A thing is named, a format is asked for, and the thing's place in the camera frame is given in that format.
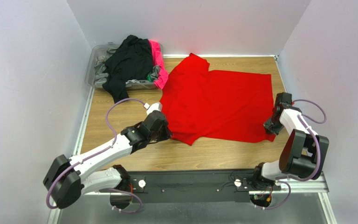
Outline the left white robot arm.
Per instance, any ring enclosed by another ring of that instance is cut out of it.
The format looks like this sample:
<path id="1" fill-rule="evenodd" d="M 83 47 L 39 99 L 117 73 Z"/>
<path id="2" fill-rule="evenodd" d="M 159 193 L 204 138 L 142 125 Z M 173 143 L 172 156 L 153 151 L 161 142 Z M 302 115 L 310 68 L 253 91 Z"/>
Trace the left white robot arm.
<path id="1" fill-rule="evenodd" d="M 129 185 L 129 175 L 120 165 L 102 168 L 124 156 L 135 153 L 149 144 L 171 138 L 166 116 L 158 110 L 149 113 L 145 120 L 130 126 L 112 140 L 80 155 L 67 158 L 57 156 L 43 185 L 47 189 L 46 204 L 50 209 L 64 209 L 81 195 L 100 189 L 122 191 Z"/>

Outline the clear plastic bin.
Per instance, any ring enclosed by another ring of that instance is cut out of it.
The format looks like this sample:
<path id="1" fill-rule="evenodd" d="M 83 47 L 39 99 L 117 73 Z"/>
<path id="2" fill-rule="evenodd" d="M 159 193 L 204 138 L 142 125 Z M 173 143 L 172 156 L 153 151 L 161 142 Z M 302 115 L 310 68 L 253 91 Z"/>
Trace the clear plastic bin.
<path id="1" fill-rule="evenodd" d="M 108 74 L 101 73 L 105 70 L 104 61 L 107 60 L 119 46 L 120 44 L 109 42 L 105 45 L 97 45 L 93 48 L 85 78 L 85 83 L 88 86 L 96 90 L 104 91 L 102 81 L 105 81 L 108 76 Z M 126 83 L 126 90 L 149 90 L 157 88 L 154 82 L 148 80 L 130 80 Z"/>

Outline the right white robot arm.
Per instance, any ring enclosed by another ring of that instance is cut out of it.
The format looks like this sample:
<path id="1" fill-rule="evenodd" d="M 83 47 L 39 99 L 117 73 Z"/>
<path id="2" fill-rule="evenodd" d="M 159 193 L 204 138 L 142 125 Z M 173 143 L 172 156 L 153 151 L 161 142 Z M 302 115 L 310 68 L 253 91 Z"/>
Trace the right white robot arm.
<path id="1" fill-rule="evenodd" d="M 262 190 L 278 180 L 316 180 L 320 177 L 329 147 L 329 139 L 319 135 L 306 122 L 299 108 L 279 104 L 272 116 L 263 124 L 267 133 L 277 135 L 285 129 L 289 138 L 279 160 L 260 163 L 254 168 L 250 184 Z"/>

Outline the black t-shirt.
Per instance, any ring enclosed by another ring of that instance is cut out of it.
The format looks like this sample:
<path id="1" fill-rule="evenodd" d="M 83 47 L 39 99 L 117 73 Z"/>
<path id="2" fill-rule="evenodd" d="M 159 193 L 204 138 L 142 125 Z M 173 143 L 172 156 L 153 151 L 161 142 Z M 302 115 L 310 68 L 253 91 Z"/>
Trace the black t-shirt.
<path id="1" fill-rule="evenodd" d="M 129 35 L 105 62 L 107 79 L 102 87 L 118 102 L 129 95 L 126 82 L 145 80 L 152 71 L 152 49 L 148 39 Z"/>

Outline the pink t-shirt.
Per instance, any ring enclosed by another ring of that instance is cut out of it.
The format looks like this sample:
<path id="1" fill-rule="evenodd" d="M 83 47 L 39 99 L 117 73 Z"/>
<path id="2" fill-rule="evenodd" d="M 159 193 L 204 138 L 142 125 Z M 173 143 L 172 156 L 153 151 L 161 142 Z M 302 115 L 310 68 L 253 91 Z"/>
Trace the pink t-shirt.
<path id="1" fill-rule="evenodd" d="M 163 59 L 162 47 L 160 44 L 153 40 L 148 40 L 151 46 L 151 53 L 153 58 L 153 65 L 158 65 L 160 70 L 158 72 L 157 80 L 154 81 L 154 84 L 159 88 L 163 89 L 165 84 L 168 81 L 169 73 L 165 69 L 165 63 Z"/>

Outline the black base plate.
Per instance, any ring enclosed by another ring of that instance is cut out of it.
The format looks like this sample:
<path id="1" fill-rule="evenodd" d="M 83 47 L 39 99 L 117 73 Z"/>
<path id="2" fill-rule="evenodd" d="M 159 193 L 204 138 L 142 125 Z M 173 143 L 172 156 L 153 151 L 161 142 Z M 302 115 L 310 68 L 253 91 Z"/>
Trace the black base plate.
<path id="1" fill-rule="evenodd" d="M 263 180 L 256 169 L 131 171 L 116 187 L 143 203 L 257 203 L 266 206 L 270 194 L 281 190 Z"/>

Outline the red t-shirt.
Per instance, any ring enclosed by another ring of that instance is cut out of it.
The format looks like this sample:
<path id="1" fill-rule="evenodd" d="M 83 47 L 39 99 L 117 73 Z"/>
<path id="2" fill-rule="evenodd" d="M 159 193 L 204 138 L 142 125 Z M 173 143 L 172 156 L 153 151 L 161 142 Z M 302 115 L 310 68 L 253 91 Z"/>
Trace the red t-shirt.
<path id="1" fill-rule="evenodd" d="M 274 106 L 270 74 L 211 70 L 206 59 L 190 54 L 169 74 L 160 102 L 172 137 L 188 145 L 200 137 L 275 139 L 263 125 Z"/>

